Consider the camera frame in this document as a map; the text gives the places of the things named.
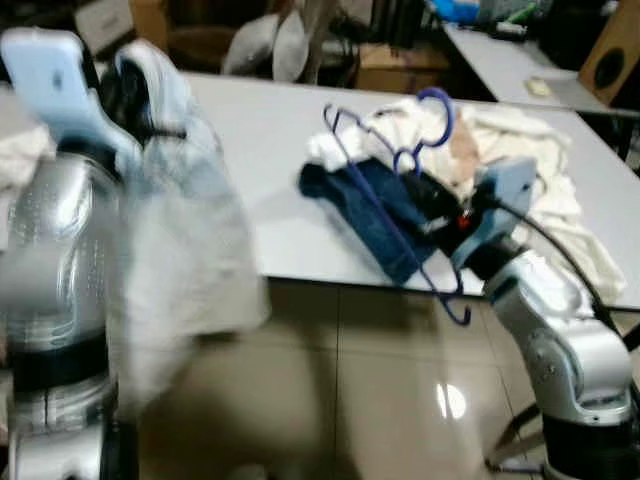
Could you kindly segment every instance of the black cable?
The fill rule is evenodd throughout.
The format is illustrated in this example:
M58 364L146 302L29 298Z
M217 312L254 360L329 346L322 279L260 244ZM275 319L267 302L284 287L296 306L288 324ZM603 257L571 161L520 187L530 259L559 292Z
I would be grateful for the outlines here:
M576 275L580 278L580 281L584 284L585 288L589 292L589 295L591 295L592 308L596 318L600 320L602 323L604 323L607 327L609 327L609 329L612 330L615 334L617 334L620 338L623 338L623 336L618 331L618 328L616 327L615 323L613 323L613 320L611 319L609 308L604 304L604 302L602 301L602 298L600 297L600 294L595 289L591 281L587 278L587 275L584 273L584 270L580 268L580 265L578 265L578 262L575 261L571 253L569 253L569 251L565 248L564 245L562 245L558 240L556 240L551 234L549 234L544 229L542 225L540 225L538 222L533 220L526 213L513 208L511 205L508 205L495 197L485 197L483 198L483 200L486 201L489 207L500 208L505 212L510 213L511 215L516 217L518 220L524 222L533 230L535 230L537 233L542 235L542 237L544 237L545 240L547 240L551 245L553 245L554 248L556 248L560 252L560 254L564 257L567 263L571 265L571 268L574 270ZM640 411L640 391L638 391L638 387L633 379L631 380L630 390L631 390L631 398L636 407L636 411L638 412Z

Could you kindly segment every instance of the white pillow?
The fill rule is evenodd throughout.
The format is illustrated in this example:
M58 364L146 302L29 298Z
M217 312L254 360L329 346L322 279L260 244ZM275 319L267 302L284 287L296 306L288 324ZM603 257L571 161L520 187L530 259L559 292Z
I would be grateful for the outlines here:
M271 55L277 31L278 14L276 13L245 23L231 40L222 65L222 74L251 73Z
M304 31L300 12L294 9L282 22L273 47L273 79L295 82L309 56L309 37Z

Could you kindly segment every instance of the speaker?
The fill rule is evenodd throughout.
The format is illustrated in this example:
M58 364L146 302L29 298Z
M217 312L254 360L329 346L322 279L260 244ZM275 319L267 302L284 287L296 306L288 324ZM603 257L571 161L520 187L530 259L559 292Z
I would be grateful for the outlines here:
M640 108L640 0L620 1L578 77L604 104Z

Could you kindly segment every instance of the clothing pile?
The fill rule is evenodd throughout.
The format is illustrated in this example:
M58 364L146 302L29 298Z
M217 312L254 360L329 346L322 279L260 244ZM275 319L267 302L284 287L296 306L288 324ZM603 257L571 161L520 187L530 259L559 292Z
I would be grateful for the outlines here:
M413 149L421 139L439 137L445 122L443 114L416 99L387 105L364 119L365 125L380 132L394 150ZM388 148L375 135L356 125L343 129L338 135L351 161L369 181L385 210L402 227L403 235L416 248L419 260L424 261L432 250L423 245L420 227L424 228L428 219L413 205L404 185L397 180ZM473 192L479 167L503 157L534 158L537 175L529 215L567 247L603 299L612 302L625 289L626 280L605 247L581 223L582 209L567 174L570 142L547 123L516 108L463 106L456 113L449 141L437 148L422 149L418 160L424 171L462 201ZM389 278L396 284L406 282L416 271L416 265L405 258L397 242L380 221L373 218L375 212L370 202L350 180L347 158L333 134L313 136L308 143L308 153L310 161L303 167L299 179L301 192L331 201ZM414 169L414 161L409 156L401 156L397 168L398 173L409 172ZM557 252L524 227L517 228L513 237L566 266Z

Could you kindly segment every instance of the white fabric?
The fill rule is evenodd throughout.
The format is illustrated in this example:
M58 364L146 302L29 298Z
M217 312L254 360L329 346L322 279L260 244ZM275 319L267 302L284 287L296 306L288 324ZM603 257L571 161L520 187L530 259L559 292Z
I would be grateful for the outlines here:
M413 148L420 138L433 139L444 128L444 114L414 99L401 100L382 110L390 113L371 114L364 121L381 132L394 150ZM582 209L575 196L575 187L566 173L570 139L516 108L498 106L480 110L465 106L461 117L477 144L481 163L516 155L536 160L538 178L530 215L568 248L606 302L618 298L626 288L624 275L606 248L581 224ZM373 135L364 133L355 125L347 126L339 135L354 161L376 157L392 168L392 155ZM346 164L342 150L329 133L313 136L308 142L308 154L311 161L324 165L330 171ZM459 159L451 155L448 144L423 149L419 161L423 169L449 186L459 198L472 193L473 181L456 182ZM408 158L398 163L400 172L412 168L413 161ZM549 249L542 239L530 236L528 230L516 229L514 238L528 241L556 263L564 265L556 251Z
M265 15L245 23L236 32L222 65L223 75L251 73L273 52L278 32L278 14Z
M170 386L196 335L255 327L268 307L222 148L187 82L145 41L120 50L117 65L123 60L147 80L153 123L187 132L150 140L141 166L123 172L130 244L124 298L113 305L122 341L113 358L123 402L138 413Z
M44 127L0 140L0 251L6 250L9 240L9 208L31 181L38 162L53 153L53 142Z
M278 30L273 46L273 79L295 82L307 63L309 37L304 31L302 17L293 9Z

